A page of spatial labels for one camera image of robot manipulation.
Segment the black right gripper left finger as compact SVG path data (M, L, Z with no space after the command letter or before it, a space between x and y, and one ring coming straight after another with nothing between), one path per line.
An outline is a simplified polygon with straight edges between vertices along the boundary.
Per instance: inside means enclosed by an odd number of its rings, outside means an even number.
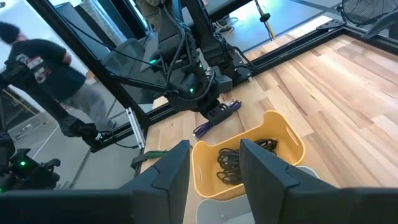
M182 223L190 142L182 140L118 189L13 190L1 194L1 224Z

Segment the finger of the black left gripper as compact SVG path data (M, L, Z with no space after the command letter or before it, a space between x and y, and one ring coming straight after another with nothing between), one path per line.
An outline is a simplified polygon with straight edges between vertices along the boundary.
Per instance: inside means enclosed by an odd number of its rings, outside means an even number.
M222 122L222 114L223 111L221 109L213 108L207 112L206 118L213 126L215 126Z
M226 104L220 105L219 121L222 122L233 114L233 109Z

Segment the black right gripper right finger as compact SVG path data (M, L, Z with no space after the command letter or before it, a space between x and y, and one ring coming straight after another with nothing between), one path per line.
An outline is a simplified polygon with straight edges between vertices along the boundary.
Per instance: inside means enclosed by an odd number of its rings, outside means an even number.
M240 142L239 162L256 223L397 224L397 189L339 189L254 142Z

